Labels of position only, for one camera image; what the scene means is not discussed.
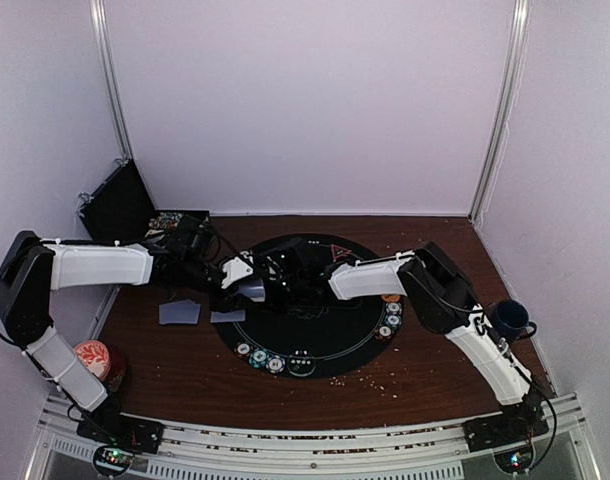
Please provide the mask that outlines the red triangle marker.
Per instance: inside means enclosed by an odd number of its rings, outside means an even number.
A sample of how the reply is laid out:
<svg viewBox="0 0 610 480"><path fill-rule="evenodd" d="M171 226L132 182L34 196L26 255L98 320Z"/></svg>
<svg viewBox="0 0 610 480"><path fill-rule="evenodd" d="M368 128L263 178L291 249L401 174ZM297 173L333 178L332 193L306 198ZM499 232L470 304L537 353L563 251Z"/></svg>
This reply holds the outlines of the red triangle marker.
<svg viewBox="0 0 610 480"><path fill-rule="evenodd" d="M331 256L332 256L333 262L342 260L342 259L348 257L352 253L351 249L340 246L340 245L336 245L336 244L330 245L330 251L331 251Z"/></svg>

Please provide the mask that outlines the red chip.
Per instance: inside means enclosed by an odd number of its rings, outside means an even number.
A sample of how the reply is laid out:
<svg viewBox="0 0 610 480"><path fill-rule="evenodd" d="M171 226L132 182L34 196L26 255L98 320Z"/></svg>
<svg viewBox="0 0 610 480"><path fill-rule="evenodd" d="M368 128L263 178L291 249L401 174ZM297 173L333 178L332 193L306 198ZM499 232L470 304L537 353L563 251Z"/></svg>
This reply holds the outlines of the red chip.
<svg viewBox="0 0 610 480"><path fill-rule="evenodd" d="M375 332L375 336L379 340L390 339L394 334L394 331L388 325L381 325Z"/></svg>
<svg viewBox="0 0 610 480"><path fill-rule="evenodd" d="M239 342L234 349L234 353L240 358L248 358L252 352L253 347L247 342Z"/></svg>

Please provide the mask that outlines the green chip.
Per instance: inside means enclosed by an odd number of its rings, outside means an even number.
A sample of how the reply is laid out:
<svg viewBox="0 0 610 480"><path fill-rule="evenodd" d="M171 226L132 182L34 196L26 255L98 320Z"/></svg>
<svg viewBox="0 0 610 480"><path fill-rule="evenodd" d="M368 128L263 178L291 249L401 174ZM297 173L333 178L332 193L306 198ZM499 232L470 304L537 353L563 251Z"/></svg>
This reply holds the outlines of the green chip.
<svg viewBox="0 0 610 480"><path fill-rule="evenodd" d="M249 364L253 368L263 368L268 360L268 353L264 349L256 349L249 356Z"/></svg>
<svg viewBox="0 0 610 480"><path fill-rule="evenodd" d="M385 318L385 324L393 330L398 330L402 325L402 318L395 314L388 315Z"/></svg>

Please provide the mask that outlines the white blue chip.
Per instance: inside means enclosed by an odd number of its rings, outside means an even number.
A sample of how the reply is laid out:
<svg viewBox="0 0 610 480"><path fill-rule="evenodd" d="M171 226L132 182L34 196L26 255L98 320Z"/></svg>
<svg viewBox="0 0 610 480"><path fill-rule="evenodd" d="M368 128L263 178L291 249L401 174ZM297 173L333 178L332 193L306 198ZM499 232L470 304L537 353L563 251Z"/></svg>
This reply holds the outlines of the white blue chip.
<svg viewBox="0 0 610 480"><path fill-rule="evenodd" d="M266 369L271 374L280 374L286 365L286 361L283 357L274 355L268 358L266 362Z"/></svg>
<svg viewBox="0 0 610 480"><path fill-rule="evenodd" d="M388 311L390 314L394 314L394 315L400 315L400 314L401 314L401 312L402 312L402 306L401 306L401 304L400 304L400 303L396 303L396 302L393 302L393 303L388 303L388 304L386 305L386 307L387 307L387 311Z"/></svg>

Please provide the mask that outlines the grey card deck box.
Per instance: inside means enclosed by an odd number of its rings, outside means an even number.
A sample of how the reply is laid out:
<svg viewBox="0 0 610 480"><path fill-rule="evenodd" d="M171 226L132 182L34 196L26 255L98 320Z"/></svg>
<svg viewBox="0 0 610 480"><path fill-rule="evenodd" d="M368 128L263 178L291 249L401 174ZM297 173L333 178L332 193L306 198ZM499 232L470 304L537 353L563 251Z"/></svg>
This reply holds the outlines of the grey card deck box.
<svg viewBox="0 0 610 480"><path fill-rule="evenodd" d="M250 279L239 283L237 293L255 303L266 301L266 290L262 279Z"/></svg>

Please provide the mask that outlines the dealt card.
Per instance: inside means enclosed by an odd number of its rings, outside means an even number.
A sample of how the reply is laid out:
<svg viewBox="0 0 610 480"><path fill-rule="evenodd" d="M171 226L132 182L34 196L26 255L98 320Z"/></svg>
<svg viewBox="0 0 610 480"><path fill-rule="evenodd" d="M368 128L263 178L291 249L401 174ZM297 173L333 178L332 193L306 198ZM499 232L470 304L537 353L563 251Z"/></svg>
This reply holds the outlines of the dealt card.
<svg viewBox="0 0 610 480"><path fill-rule="evenodd" d="M238 323L246 320L245 310L235 310L230 312L216 312L210 314L210 322L212 324L222 323Z"/></svg>

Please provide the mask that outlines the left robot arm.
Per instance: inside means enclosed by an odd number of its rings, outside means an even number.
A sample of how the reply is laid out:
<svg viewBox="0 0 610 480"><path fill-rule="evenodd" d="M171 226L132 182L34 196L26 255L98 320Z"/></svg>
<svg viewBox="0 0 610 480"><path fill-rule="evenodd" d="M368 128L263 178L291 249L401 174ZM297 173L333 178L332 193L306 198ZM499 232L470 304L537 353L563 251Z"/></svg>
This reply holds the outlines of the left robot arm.
<svg viewBox="0 0 610 480"><path fill-rule="evenodd" d="M186 287L225 301L257 302L237 286L250 279L266 282L271 272L248 251L215 264L208 258L213 241L225 237L207 221L183 216L152 227L137 239L76 240L44 238L31 230L14 238L0 265L0 337L18 349L72 403L91 429L108 444L129 433L123 415L107 405L107 387L75 353L75 328L90 325L90 294L118 286Z"/></svg>

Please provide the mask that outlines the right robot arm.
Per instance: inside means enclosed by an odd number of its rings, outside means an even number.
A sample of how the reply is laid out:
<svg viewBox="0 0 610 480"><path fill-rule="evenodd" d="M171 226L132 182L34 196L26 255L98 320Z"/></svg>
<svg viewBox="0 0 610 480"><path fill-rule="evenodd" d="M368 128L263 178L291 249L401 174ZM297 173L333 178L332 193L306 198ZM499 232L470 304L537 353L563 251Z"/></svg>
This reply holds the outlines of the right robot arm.
<svg viewBox="0 0 610 480"><path fill-rule="evenodd" d="M389 257L326 262L297 238L257 258L277 289L271 300L406 297L419 323L455 344L487 381L503 413L497 430L504 440L520 440L541 418L544 388L511 350L535 335L536 323L515 300L482 306L471 280L435 243Z"/></svg>

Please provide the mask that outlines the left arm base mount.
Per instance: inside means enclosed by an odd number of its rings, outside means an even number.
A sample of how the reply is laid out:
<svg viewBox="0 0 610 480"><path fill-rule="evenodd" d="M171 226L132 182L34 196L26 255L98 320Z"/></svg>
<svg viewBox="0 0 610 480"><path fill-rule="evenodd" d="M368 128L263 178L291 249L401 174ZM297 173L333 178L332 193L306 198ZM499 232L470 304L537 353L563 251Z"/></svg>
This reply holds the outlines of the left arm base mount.
<svg viewBox="0 0 610 480"><path fill-rule="evenodd" d="M92 466L103 477L116 478L134 467L143 454L159 451L164 433L160 422L121 417L116 433L82 420L76 434L98 443L92 453Z"/></svg>

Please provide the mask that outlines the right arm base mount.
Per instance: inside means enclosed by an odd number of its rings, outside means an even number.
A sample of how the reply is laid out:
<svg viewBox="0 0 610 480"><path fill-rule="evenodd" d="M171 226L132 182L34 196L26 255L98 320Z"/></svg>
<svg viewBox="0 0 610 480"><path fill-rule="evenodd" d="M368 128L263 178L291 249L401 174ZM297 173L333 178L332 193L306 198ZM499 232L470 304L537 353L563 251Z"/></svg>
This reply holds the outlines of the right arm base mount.
<svg viewBox="0 0 610 480"><path fill-rule="evenodd" d="M478 417L462 425L470 452L491 450L496 467L505 474L527 474L536 464L534 439L549 432L545 419L530 423L503 414Z"/></svg>

